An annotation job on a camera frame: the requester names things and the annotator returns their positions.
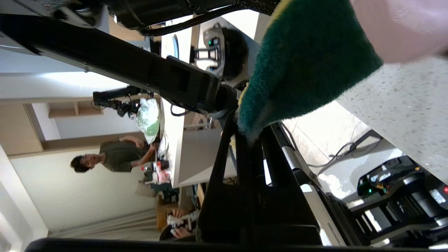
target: green sponge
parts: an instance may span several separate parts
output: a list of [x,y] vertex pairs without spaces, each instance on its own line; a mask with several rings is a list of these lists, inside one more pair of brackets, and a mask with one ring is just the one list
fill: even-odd
[[271,19],[239,107],[238,129],[249,142],[273,122],[331,102],[382,65],[349,0],[282,0]]

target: person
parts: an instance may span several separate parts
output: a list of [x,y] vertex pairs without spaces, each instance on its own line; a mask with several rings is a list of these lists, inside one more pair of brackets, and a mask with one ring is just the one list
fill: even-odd
[[[176,218],[180,218],[187,214],[189,214],[189,212],[183,208],[172,209],[172,215]],[[192,227],[193,227],[193,229],[196,227],[196,222],[192,223]],[[182,239],[182,238],[192,236],[194,234],[194,231],[190,232],[184,227],[175,228],[174,234],[171,233],[171,229],[172,229],[171,226],[166,226],[163,229],[162,233],[160,234],[159,240],[163,241],[163,240],[168,240],[168,239],[173,239],[173,238]]]
[[133,167],[141,166],[154,159],[159,144],[145,144],[142,140],[125,136],[118,141],[103,143],[99,154],[86,154],[75,157],[70,166],[76,173],[84,173],[102,164],[112,172],[131,172]]

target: speckled countertop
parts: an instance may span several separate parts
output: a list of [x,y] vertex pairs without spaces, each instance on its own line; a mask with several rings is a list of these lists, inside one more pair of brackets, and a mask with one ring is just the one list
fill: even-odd
[[448,183],[448,57],[385,65],[338,102]]

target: olive green t-shirt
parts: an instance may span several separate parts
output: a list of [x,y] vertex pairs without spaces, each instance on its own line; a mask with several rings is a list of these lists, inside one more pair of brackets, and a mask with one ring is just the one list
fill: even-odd
[[134,142],[105,142],[99,147],[99,153],[106,154],[103,165],[113,172],[131,172],[131,162],[142,158],[149,146],[138,148]]

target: white label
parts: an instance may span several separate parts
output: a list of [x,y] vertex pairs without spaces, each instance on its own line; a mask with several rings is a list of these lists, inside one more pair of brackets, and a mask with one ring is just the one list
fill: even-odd
[[446,199],[439,193],[438,190],[434,189],[429,191],[429,193],[431,194],[432,198],[438,203],[445,203]]

